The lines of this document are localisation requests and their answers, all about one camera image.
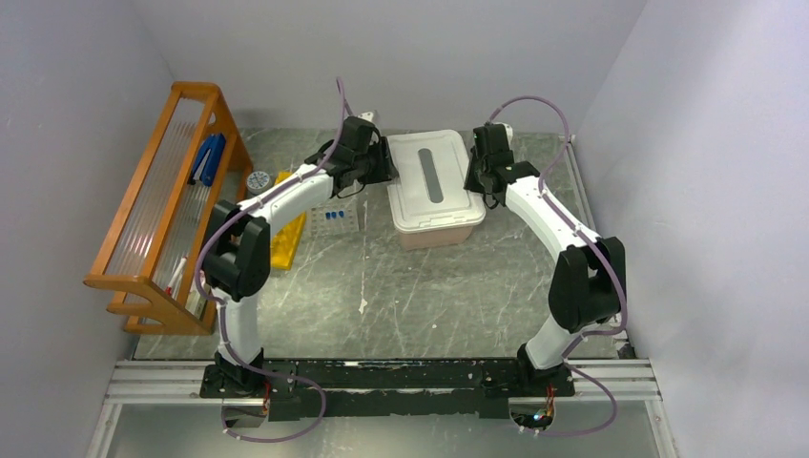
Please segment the gray marble table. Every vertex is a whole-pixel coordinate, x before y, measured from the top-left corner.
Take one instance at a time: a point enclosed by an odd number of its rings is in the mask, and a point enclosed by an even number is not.
[[[297,168],[333,134],[290,129],[242,133],[256,170],[271,175]],[[471,134],[461,134],[470,145]],[[512,146],[517,160],[530,160],[541,169],[559,140],[556,135],[518,134]],[[548,183],[562,203],[587,220],[569,161],[559,164]],[[508,210],[488,211],[462,244],[406,252],[393,226],[385,186],[368,186],[357,199],[360,232],[319,237],[304,231],[292,270],[274,270],[260,291],[265,357],[513,356],[549,315],[554,260]],[[217,342],[217,334],[143,336],[135,357],[210,359]],[[615,341],[592,338],[572,356],[615,358]]]

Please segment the glass panel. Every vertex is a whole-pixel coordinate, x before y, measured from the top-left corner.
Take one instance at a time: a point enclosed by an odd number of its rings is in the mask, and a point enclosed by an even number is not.
[[[609,415],[607,402],[560,402],[551,430],[593,427]],[[239,432],[281,437],[311,421],[268,423]],[[621,403],[611,427],[582,437],[534,438],[509,424],[510,420],[480,420],[475,415],[326,418],[311,433],[290,442],[245,444],[222,434],[217,406],[125,406],[108,456],[658,456],[643,402]]]

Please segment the wooden rack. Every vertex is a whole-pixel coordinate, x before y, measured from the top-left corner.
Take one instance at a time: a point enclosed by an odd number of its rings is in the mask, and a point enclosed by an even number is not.
[[[188,184],[202,141],[226,139],[210,187]],[[206,335],[216,307],[195,315],[186,308],[205,227],[220,198],[244,199],[253,163],[221,90],[215,84],[176,82],[113,224],[84,283],[115,292],[107,310],[128,315],[136,334]],[[223,192],[228,180],[231,188]],[[182,256],[187,262],[173,298],[165,288]]]

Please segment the cable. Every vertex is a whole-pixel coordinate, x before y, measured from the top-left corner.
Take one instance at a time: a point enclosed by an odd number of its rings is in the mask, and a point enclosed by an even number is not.
[[[334,140],[332,141],[332,144],[329,146],[329,148],[326,149],[326,151],[324,153],[323,160],[317,165],[317,167],[315,167],[314,170],[312,170],[312,171],[310,171],[310,172],[308,172],[306,174],[303,174],[301,179],[310,178],[310,177],[314,176],[317,172],[322,170],[323,166],[326,164],[326,162],[328,162],[329,158],[331,158],[331,156],[334,154],[334,150],[337,147],[337,142],[340,139],[340,135],[342,134],[342,121],[345,119],[345,109],[347,107],[347,103],[345,101],[345,90],[344,90],[344,88],[342,86],[342,79],[340,77],[337,77],[337,89],[338,89],[338,92],[340,93],[340,99],[341,99],[340,124],[338,125],[337,132],[334,135]],[[323,391],[323,388],[320,385],[318,385],[316,382],[314,382],[314,381],[312,381],[310,379],[307,379],[306,377],[302,377],[300,375],[279,374],[279,373],[276,373],[276,372],[270,372],[270,371],[264,370],[264,369],[259,368],[259,367],[253,367],[249,363],[246,363],[236,353],[236,350],[234,350],[234,348],[230,345],[230,340],[228,339],[227,320],[226,320],[226,317],[225,317],[225,308],[226,308],[227,301],[225,299],[223,299],[223,298],[218,298],[218,297],[214,296],[213,294],[208,294],[207,292],[205,292],[204,288],[202,287],[202,280],[201,280],[200,272],[202,271],[202,263],[205,260],[205,256],[208,254],[208,252],[214,246],[214,243],[216,243],[216,241],[222,236],[222,234],[224,234],[228,229],[230,229],[231,226],[236,224],[236,222],[238,220],[240,220],[242,217],[244,217],[245,215],[248,215],[250,212],[256,210],[259,207],[261,207],[263,204],[265,204],[268,201],[272,200],[278,194],[280,194],[283,191],[287,190],[289,187],[293,186],[296,183],[298,183],[298,181],[294,180],[294,179],[285,180],[284,182],[282,182],[278,186],[271,189],[270,192],[267,194],[267,196],[265,196],[261,200],[257,200],[255,202],[253,202],[251,205],[246,206],[240,212],[238,212],[235,216],[233,216],[232,218],[225,221],[225,223],[222,224],[221,227],[219,227],[219,229],[214,233],[214,235],[211,236],[211,238],[208,239],[208,241],[202,247],[202,250],[200,250],[199,256],[197,258],[197,265],[195,265],[195,272],[197,272],[197,274],[194,275],[194,285],[197,287],[197,291],[199,292],[199,295],[202,298],[204,298],[207,301],[214,301],[214,302],[217,303],[218,320],[219,320],[219,334],[220,334],[220,336],[222,338],[222,342],[224,343],[224,347],[227,350],[230,357],[234,361],[236,361],[239,365],[241,365],[242,367],[244,367],[244,368],[246,368],[246,369],[248,369],[248,370],[250,370],[252,372],[255,372],[255,373],[257,373],[257,374],[259,374],[259,375],[261,375],[263,377],[277,378],[277,379],[292,379],[292,380],[295,380],[297,382],[301,382],[301,383],[312,386],[313,388],[315,388],[318,391],[318,394],[321,395],[321,410],[318,413],[318,417],[315,419],[315,421],[311,425],[309,425],[308,427],[305,427],[304,429],[296,432],[295,434],[290,434],[288,436],[284,436],[284,437],[280,437],[280,438],[261,439],[261,438],[257,438],[257,437],[249,437],[249,436],[242,436],[240,434],[236,434],[234,431],[232,431],[227,426],[227,423],[225,422],[224,410],[222,410],[221,419],[222,419],[222,427],[224,428],[224,430],[222,432],[224,432],[225,434],[227,434],[227,435],[229,435],[229,436],[231,436],[233,438],[236,438],[236,439],[242,440],[242,441],[246,441],[246,442],[255,442],[255,443],[261,443],[261,444],[275,444],[275,443],[278,443],[278,442],[286,442],[286,441],[291,441],[293,439],[297,439],[297,438],[301,437],[302,435],[306,434],[307,432],[311,431],[312,429],[317,427],[317,425],[319,425],[322,422],[323,416],[325,415],[325,411],[326,411],[326,393],[325,393],[325,391]]]
[[[511,105],[512,103],[518,102],[520,100],[536,100],[538,102],[542,102],[545,105],[548,105],[549,107],[551,107],[556,112],[556,114],[559,115],[559,119],[561,119],[561,121],[562,121],[562,128],[564,130],[565,139],[564,139],[564,141],[562,141],[562,145],[559,148],[559,152],[556,154],[556,157],[554,157],[553,160],[550,162],[550,164],[548,164],[548,167],[546,167],[545,170],[543,170],[539,174],[539,188],[538,189],[539,189],[539,193],[540,193],[540,198],[542,198],[542,200],[544,200],[545,203],[548,204],[550,209],[553,210],[553,212],[556,215],[558,215],[559,218],[561,218],[565,222],[565,224],[567,224],[568,227],[581,240],[583,240],[587,244],[587,246],[592,250],[592,252],[598,258],[598,261],[601,262],[601,265],[604,266],[604,270],[607,271],[607,275],[610,277],[610,280],[612,281],[612,287],[615,288],[615,293],[618,295],[618,302],[620,303],[620,307],[621,307],[621,310],[620,310],[621,323],[620,323],[620,325],[618,325],[618,327],[616,327],[613,330],[607,330],[607,331],[599,331],[599,330],[585,331],[585,332],[581,333],[579,336],[577,336],[573,340],[573,342],[571,342],[570,345],[568,345],[568,347],[565,348],[565,351],[562,352],[562,360],[563,360],[563,364],[565,365],[565,367],[567,367],[571,372],[575,372],[575,373],[581,375],[582,377],[584,377],[585,379],[587,379],[588,381],[590,381],[594,385],[601,388],[601,390],[604,391],[604,394],[606,394],[607,397],[610,398],[610,403],[612,404],[612,414],[610,415],[610,418],[607,419],[607,421],[605,421],[604,423],[602,423],[601,425],[599,425],[597,427],[591,427],[591,428],[582,429],[582,430],[579,430],[579,431],[559,431],[559,432],[556,432],[556,431],[551,431],[551,432],[548,432],[548,431],[535,431],[541,436],[548,436],[548,437],[584,436],[584,435],[592,434],[594,432],[597,432],[597,431],[600,431],[602,429],[605,429],[605,428],[609,427],[615,421],[615,419],[618,417],[618,402],[615,400],[615,397],[612,395],[610,390],[607,389],[606,386],[604,386],[604,384],[602,384],[601,382],[599,382],[595,378],[591,377],[590,375],[585,374],[580,369],[578,369],[576,367],[573,367],[573,365],[568,362],[568,357],[571,354],[571,352],[575,349],[575,347],[577,347],[580,343],[582,343],[582,341],[585,338],[587,338],[589,336],[614,336],[616,334],[620,334],[621,332],[623,332],[623,331],[625,331],[627,329],[627,320],[629,318],[629,314],[627,312],[627,296],[626,296],[626,293],[624,292],[623,286],[621,285],[621,281],[618,279],[618,275],[615,273],[615,270],[612,268],[612,265],[607,260],[607,258],[604,256],[604,254],[601,253],[601,250],[599,250],[598,247],[595,246],[595,242],[593,240],[590,240],[590,238],[588,238],[584,234],[584,232],[582,232],[581,229],[578,228],[576,226],[576,224],[567,217],[567,215],[565,215],[565,213],[562,211],[562,209],[560,209],[555,203],[553,203],[553,200],[550,199],[550,197],[548,196],[548,193],[545,192],[546,191],[545,177],[547,177],[550,174],[550,171],[553,170],[553,167],[555,167],[556,164],[565,155],[565,152],[568,149],[568,143],[570,143],[570,126],[568,125],[568,119],[565,117],[565,114],[562,113],[562,110],[560,110],[559,107],[556,106],[556,104],[554,104],[550,100],[547,100],[544,97],[540,97],[540,96],[536,96],[536,95],[522,95],[522,96],[519,96],[519,97],[514,97],[511,100],[509,100],[508,102],[506,102],[503,105],[501,105],[500,107],[498,107],[497,110],[495,110],[491,114],[491,116],[488,117],[487,123],[492,122],[494,120],[494,118],[497,117],[497,115],[499,115],[500,112],[502,112],[508,105]]]

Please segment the yellow tray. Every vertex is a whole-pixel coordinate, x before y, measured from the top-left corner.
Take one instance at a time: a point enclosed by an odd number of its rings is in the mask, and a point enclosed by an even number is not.
[[[292,174],[289,172],[279,172],[276,184],[281,183]],[[306,214],[301,213],[297,218],[289,221],[283,226],[275,237],[270,241],[270,265],[276,269],[289,270],[292,268],[292,261],[295,253],[298,252],[298,245],[301,243],[303,225],[306,223]]]

